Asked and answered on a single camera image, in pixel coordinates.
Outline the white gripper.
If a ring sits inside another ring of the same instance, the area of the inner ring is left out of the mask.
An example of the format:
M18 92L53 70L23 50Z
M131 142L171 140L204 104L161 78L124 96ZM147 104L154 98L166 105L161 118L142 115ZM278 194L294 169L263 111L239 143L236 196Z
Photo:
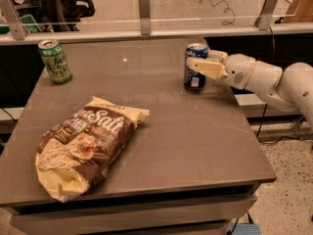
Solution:
M228 57L226 52L208 50L208 59L189 57L187 67L211 79L223 78L223 81L237 89L244 89L249 76L256 65L252 57L235 54Z

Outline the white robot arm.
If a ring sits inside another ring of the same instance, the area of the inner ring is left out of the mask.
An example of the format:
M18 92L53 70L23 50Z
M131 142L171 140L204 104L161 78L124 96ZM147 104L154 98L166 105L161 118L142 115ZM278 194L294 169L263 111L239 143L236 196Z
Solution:
M280 111L299 110L313 128L313 68L294 63L286 69L243 55L209 50L206 59L188 57L186 65L208 78L254 93Z

